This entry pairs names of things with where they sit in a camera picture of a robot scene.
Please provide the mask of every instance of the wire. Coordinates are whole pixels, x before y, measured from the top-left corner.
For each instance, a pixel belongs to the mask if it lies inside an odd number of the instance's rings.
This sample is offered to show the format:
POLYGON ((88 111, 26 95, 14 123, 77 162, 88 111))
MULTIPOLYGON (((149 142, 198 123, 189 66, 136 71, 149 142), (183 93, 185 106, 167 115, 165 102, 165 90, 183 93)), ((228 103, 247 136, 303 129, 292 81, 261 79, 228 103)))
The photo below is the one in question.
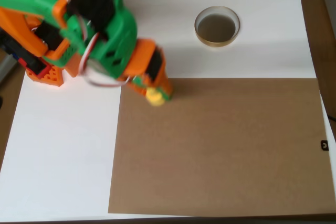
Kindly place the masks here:
POLYGON ((328 115, 328 119, 331 120, 331 121, 336 122, 336 118, 334 118, 333 116, 328 115))
POLYGON ((96 86, 96 87, 117 88, 117 87, 121 87, 121 86, 127 84, 131 80, 130 76, 127 77, 126 81, 118 82, 117 84, 98 83, 98 82, 92 81, 87 76, 87 73, 86 73, 87 62, 90 58, 90 54, 91 54, 92 50, 94 49, 94 46, 96 45, 96 43, 98 41, 98 37, 99 37, 99 33, 96 33, 92 37, 92 39, 90 40, 88 46, 86 47, 85 52, 84 52, 84 54, 83 54, 83 56, 80 60, 80 63, 79 63, 79 69, 78 69, 79 74, 81 74, 84 77, 84 79, 86 80, 87 83, 89 83, 93 86, 96 86))
POLYGON ((78 69, 79 74, 84 74, 86 64, 90 57, 90 53, 92 52, 94 46, 96 45, 98 37, 99 37, 99 33, 96 33, 90 40, 88 46, 86 47, 84 54, 79 63, 79 69, 78 69))

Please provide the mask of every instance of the white surface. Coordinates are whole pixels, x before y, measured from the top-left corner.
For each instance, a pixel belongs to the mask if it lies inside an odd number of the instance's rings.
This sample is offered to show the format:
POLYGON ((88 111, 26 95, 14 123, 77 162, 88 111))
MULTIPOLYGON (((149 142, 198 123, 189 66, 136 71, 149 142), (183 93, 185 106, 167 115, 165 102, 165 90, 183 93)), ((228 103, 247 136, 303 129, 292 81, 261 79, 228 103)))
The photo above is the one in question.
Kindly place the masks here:
MULTIPOLYGON (((125 0, 139 36, 165 50, 170 77, 314 78, 300 0, 125 0), (205 8, 241 20, 237 39, 210 49, 195 36, 205 8)), ((0 173, 0 221, 134 218, 108 215, 120 89, 81 78, 60 88, 24 79, 0 173)), ((336 144, 327 124, 333 168, 336 144)))

